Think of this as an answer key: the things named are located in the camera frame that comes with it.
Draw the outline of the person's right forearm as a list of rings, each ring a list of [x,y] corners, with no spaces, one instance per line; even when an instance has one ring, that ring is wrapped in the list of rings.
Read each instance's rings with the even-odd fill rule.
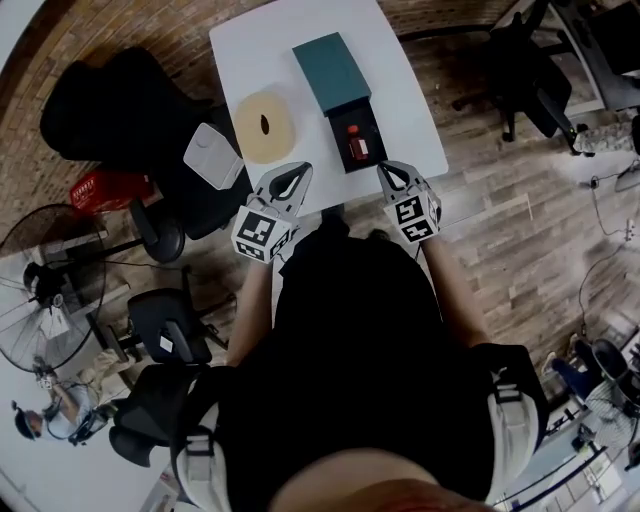
[[[463,269],[445,241],[433,236],[420,242],[431,275],[441,316],[452,337],[471,348],[489,343],[482,309],[476,302]]]

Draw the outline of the white square device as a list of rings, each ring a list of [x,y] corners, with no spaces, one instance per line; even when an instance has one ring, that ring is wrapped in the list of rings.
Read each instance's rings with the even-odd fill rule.
[[[213,125],[201,123],[183,156],[184,163],[216,190],[233,187],[244,161]]]

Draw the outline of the small red bottle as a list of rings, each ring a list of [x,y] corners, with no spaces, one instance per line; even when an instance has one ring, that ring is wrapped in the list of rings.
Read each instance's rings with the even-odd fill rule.
[[[357,125],[347,127],[348,144],[352,158],[356,161],[366,161],[369,158],[369,150],[365,139],[360,134]]]

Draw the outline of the person's left forearm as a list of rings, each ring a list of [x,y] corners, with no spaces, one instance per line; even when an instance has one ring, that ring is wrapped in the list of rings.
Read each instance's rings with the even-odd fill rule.
[[[238,295],[227,351],[227,365],[237,367],[272,330],[273,264],[252,262]]]

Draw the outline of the white table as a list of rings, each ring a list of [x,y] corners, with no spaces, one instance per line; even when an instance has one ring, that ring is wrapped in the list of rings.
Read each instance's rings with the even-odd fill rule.
[[[286,101],[295,145],[284,160],[313,166],[301,215],[381,190],[375,168],[345,172],[329,121],[293,53],[294,47],[335,32],[370,86],[387,156],[414,166],[426,179],[449,170],[419,82],[376,0],[276,0],[212,28],[209,37],[231,112],[263,90]]]

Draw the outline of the black chair backrest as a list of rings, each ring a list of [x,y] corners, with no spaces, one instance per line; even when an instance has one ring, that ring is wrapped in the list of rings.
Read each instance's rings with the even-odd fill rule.
[[[130,395],[118,406],[109,430],[114,452],[126,461],[151,466],[155,447],[169,445],[174,384],[165,365],[149,365],[139,375]]]

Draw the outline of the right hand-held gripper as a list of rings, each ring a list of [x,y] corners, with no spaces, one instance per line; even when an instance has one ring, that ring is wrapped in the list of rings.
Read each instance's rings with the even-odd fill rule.
[[[416,244],[439,234],[440,200],[414,166],[385,160],[378,164],[377,175],[388,203],[384,212],[404,242]],[[396,200],[398,190],[409,188]]]

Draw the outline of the large black office chair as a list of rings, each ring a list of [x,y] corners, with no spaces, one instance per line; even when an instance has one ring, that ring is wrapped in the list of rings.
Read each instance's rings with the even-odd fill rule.
[[[226,105],[190,98],[149,51],[131,47],[101,67],[73,62],[45,103],[40,133],[66,160],[148,175],[186,235],[198,240],[225,227],[252,190],[246,171],[217,190],[185,164],[201,124],[238,145]]]

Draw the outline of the red plastic crate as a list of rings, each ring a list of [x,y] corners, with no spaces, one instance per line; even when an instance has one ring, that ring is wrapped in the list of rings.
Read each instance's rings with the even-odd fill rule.
[[[145,174],[94,169],[70,190],[70,203],[85,213],[127,209],[136,198],[147,199],[154,186]]]

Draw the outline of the black chair with white label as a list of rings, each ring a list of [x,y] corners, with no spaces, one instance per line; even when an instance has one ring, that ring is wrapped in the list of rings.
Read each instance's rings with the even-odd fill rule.
[[[128,303],[133,337],[160,364],[206,365],[209,344],[228,349],[218,330],[203,319],[212,310],[196,310],[188,291],[163,288],[132,297]]]

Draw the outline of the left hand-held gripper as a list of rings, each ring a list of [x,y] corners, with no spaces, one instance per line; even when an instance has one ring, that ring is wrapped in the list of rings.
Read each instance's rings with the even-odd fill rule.
[[[270,263],[294,238],[298,211],[311,184],[313,166],[306,161],[283,164],[265,173],[233,226],[234,250]]]

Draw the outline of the beige tape roll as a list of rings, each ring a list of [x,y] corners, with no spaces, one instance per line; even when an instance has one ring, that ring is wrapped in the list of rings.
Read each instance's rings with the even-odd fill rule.
[[[271,164],[293,150],[293,119],[285,100],[275,92],[247,96],[238,105],[233,123],[242,155],[253,163]]]

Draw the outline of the black wheeled office chair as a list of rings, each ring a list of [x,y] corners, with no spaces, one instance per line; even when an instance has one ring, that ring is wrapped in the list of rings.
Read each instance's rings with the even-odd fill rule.
[[[487,89],[481,93],[455,100],[456,111],[468,105],[489,100],[506,120],[505,142],[515,138],[515,115],[524,113],[547,138],[560,132],[572,146],[577,131],[565,114],[572,86],[552,60],[554,55],[570,53],[571,43],[560,35],[561,42],[548,47],[538,46],[532,39],[543,21],[550,0],[535,0],[527,19],[514,14],[509,25],[493,30],[483,45]]]

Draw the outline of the teal sliding box with bottle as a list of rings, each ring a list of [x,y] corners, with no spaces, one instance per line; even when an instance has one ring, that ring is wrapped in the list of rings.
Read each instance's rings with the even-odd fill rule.
[[[371,89],[342,36],[335,32],[293,48],[294,56],[328,120],[344,171],[374,167],[387,159],[383,138],[371,107]],[[369,158],[352,158],[347,127],[357,125]]]

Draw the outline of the long white desk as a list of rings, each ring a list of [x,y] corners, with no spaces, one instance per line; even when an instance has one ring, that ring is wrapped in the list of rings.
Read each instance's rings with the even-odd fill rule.
[[[39,409],[47,394],[0,356],[0,498],[16,512],[138,512],[169,463],[156,449],[141,468],[117,455],[106,429],[87,445],[29,441],[14,425],[11,402]]]

